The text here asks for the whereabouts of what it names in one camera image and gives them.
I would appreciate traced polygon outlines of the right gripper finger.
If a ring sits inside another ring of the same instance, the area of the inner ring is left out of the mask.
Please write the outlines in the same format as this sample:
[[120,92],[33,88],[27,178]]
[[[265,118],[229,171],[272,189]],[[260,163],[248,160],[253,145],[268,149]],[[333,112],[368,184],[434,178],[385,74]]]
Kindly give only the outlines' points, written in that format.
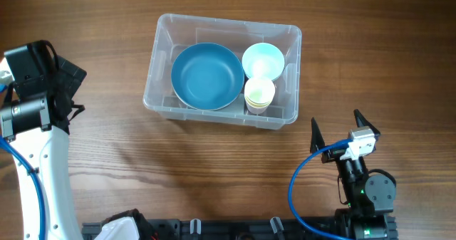
[[380,137],[380,131],[363,116],[359,109],[355,109],[353,114],[357,127],[369,127],[373,131],[375,139]]
[[311,119],[311,143],[310,143],[310,152],[315,153],[318,150],[326,146],[321,131],[319,129],[318,123],[315,118]]

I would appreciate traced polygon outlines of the cream white cup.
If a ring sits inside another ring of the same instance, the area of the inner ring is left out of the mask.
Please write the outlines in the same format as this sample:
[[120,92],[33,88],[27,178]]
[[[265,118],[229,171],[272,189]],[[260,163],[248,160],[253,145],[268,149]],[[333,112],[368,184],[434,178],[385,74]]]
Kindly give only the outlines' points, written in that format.
[[257,105],[270,103],[275,92],[274,83],[267,78],[250,78],[244,86],[244,97]]

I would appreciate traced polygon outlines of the yellow cup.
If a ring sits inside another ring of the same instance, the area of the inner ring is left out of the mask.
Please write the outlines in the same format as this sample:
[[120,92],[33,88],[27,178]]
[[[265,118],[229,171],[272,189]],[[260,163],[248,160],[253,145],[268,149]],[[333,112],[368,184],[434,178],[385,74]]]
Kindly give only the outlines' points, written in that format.
[[255,103],[249,97],[246,97],[245,101],[248,105],[255,107],[255,108],[265,108],[271,104],[271,100],[269,100],[268,102],[265,102],[265,103]]

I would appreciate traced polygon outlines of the light blue small bowl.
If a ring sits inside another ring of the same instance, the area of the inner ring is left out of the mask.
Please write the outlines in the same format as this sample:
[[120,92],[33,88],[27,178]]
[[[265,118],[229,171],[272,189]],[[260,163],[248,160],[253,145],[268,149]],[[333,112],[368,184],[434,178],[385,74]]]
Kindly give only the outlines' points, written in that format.
[[242,66],[248,78],[268,78],[275,81],[285,68],[284,54],[270,43],[256,43],[244,52]]

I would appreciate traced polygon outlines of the dark blue bowl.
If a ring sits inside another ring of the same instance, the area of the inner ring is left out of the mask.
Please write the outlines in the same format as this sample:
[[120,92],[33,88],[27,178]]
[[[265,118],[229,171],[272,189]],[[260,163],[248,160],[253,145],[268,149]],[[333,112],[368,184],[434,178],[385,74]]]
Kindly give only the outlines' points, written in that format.
[[216,43],[197,43],[181,52],[172,64],[171,83],[177,92],[241,92],[244,69],[228,48]]

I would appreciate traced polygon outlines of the pink cup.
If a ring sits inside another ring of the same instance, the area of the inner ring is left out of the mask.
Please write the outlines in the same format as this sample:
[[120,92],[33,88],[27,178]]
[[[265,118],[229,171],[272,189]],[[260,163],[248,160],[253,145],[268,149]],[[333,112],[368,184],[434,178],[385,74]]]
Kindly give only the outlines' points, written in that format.
[[251,106],[250,104],[247,103],[246,107],[250,113],[259,115],[259,114],[264,113],[269,106],[264,106],[264,107],[258,108],[258,107]]

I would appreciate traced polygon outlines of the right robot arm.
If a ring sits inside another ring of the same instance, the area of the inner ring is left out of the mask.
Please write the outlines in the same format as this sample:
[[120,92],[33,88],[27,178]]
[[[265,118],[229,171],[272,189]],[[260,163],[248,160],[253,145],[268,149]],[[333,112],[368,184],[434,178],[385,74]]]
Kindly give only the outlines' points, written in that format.
[[346,209],[335,212],[335,234],[349,239],[397,239],[393,212],[397,183],[382,169],[366,167],[364,157],[375,152],[381,136],[359,110],[354,110],[357,128],[348,132],[351,141],[322,152],[322,163],[334,162],[338,184],[343,186]]

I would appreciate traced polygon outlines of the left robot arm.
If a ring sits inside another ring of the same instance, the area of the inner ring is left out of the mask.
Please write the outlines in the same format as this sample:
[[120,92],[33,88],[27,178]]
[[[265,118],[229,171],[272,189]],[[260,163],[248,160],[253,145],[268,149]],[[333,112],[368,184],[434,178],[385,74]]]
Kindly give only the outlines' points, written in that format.
[[86,72],[60,56],[9,51],[1,148],[16,162],[25,239],[82,239],[68,173],[73,96]]

